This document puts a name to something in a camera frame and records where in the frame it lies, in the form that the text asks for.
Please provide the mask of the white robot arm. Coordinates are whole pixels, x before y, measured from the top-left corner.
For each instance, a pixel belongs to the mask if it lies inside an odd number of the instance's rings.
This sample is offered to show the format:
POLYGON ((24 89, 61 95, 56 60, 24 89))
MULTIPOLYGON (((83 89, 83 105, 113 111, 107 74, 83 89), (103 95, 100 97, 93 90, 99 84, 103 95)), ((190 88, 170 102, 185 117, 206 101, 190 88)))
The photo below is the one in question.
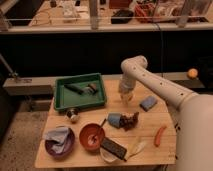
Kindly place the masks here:
POLYGON ((176 144, 176 171, 213 171, 213 95, 198 94, 147 70, 142 56, 122 61, 119 92, 128 94, 137 81, 180 114, 176 144))

